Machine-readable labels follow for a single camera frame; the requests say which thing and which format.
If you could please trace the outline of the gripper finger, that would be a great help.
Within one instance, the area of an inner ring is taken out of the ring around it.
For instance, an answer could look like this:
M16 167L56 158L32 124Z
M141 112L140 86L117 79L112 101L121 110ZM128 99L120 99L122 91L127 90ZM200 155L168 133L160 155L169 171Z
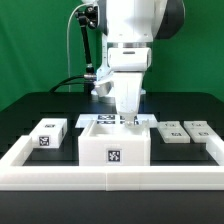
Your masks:
M127 127L133 127L135 125L135 117L133 115L126 115L125 116L125 125Z

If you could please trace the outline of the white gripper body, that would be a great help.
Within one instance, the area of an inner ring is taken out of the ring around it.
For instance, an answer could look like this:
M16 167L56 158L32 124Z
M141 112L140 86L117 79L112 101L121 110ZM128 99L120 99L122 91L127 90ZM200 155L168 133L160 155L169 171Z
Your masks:
M108 64L113 75L116 110L120 116L135 117L138 114L142 81L151 65L151 49L110 48Z

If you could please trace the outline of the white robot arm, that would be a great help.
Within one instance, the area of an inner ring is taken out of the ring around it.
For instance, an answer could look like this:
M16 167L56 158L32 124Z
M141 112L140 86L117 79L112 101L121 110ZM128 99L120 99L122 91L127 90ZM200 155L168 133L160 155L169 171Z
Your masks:
M82 0L97 11L96 27L106 39L107 69L97 75L100 97L113 93L117 113L134 124L142 81L155 40L169 39L183 26L183 0Z

